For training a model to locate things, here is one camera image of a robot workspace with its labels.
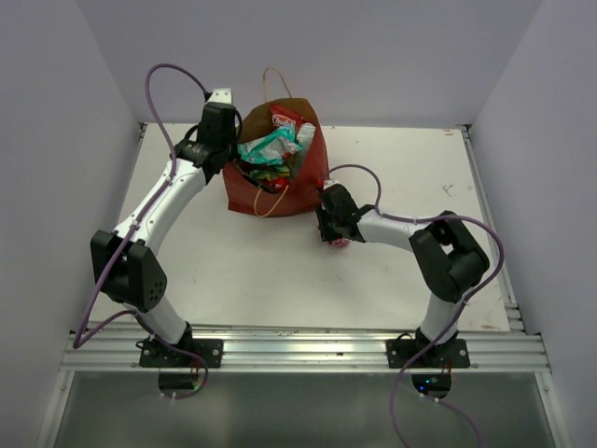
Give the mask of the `small pink candy packet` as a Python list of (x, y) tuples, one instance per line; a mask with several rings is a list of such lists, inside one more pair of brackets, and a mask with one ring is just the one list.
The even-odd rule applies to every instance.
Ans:
[(335, 240), (328, 242), (328, 244), (331, 247), (335, 247), (335, 248), (344, 248), (344, 247), (347, 247), (350, 243), (351, 243), (351, 241), (348, 239), (345, 239), (345, 238), (335, 239)]

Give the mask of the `red paper bag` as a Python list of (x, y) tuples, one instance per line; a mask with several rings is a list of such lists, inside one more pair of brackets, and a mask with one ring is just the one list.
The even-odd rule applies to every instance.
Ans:
[(241, 141), (246, 143), (251, 137), (262, 137), (273, 130), (273, 105), (298, 113), (315, 127), (306, 161), (299, 167), (298, 176), (281, 189), (251, 180), (239, 161), (227, 163), (223, 168), (223, 178), (230, 211), (256, 217), (290, 217), (309, 213), (320, 204), (317, 188), (328, 172), (328, 156), (319, 119), (306, 99), (288, 96), (265, 100), (243, 119)]

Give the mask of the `teal mint candy bag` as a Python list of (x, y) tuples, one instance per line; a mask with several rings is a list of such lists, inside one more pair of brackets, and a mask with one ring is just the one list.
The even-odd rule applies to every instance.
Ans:
[(289, 126), (278, 127), (266, 136), (238, 145), (241, 160), (254, 165), (280, 165), (303, 149)]

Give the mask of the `red mixed candy bag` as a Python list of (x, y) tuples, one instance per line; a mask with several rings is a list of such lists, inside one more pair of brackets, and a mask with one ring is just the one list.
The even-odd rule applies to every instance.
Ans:
[(261, 182), (261, 187), (270, 194), (278, 194), (285, 191), (292, 183), (288, 177), (276, 177), (265, 179)]

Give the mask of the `green snack packet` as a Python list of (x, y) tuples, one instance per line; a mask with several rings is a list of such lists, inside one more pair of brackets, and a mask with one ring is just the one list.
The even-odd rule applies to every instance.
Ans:
[(292, 177), (291, 167), (287, 163), (267, 165), (242, 161), (240, 166), (251, 179), (256, 181), (269, 182), (279, 178), (290, 179)]

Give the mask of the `red white cassava chips bag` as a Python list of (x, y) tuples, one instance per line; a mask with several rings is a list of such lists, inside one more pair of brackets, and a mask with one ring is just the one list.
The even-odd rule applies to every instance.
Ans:
[(271, 105), (270, 112), (271, 123), (275, 129), (290, 129), (295, 136), (295, 141), (304, 147), (312, 143), (316, 128), (311, 122), (303, 118), (300, 113), (281, 105)]

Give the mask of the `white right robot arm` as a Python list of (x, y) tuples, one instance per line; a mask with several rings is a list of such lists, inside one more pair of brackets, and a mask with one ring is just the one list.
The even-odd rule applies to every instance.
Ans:
[(485, 251), (465, 225), (446, 211), (428, 224), (399, 222), (379, 214), (372, 204), (359, 207), (336, 181), (318, 189), (318, 229), (324, 242), (339, 239), (389, 245), (415, 258), (431, 296), (417, 328), (415, 354), (426, 366), (436, 366), (449, 354), (463, 296), (489, 270)]

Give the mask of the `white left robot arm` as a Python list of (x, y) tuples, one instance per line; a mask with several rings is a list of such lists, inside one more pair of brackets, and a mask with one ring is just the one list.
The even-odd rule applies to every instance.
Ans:
[(194, 344), (187, 322), (165, 298), (168, 279), (158, 254), (189, 202), (238, 154), (240, 113), (231, 104), (207, 103), (197, 138), (174, 147), (160, 179), (129, 216), (111, 232), (97, 231), (90, 242), (97, 289), (127, 313), (139, 316), (157, 338), (170, 364), (184, 366)]

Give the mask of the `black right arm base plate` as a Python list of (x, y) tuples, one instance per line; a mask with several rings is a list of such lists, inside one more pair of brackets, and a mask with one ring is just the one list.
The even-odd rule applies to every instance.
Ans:
[(467, 369), (471, 366), (466, 341), (458, 336), (434, 345), (419, 354), (427, 343), (423, 336), (402, 333), (385, 341), (385, 354), (390, 369)]

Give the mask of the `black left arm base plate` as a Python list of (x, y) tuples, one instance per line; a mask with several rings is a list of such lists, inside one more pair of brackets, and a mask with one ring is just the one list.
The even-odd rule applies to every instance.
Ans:
[(201, 357), (208, 368), (219, 368), (224, 354), (224, 342), (220, 339), (194, 339), (190, 348), (165, 347), (156, 340), (145, 338), (135, 347), (141, 351), (139, 365), (142, 368), (188, 368), (201, 363), (187, 352)]

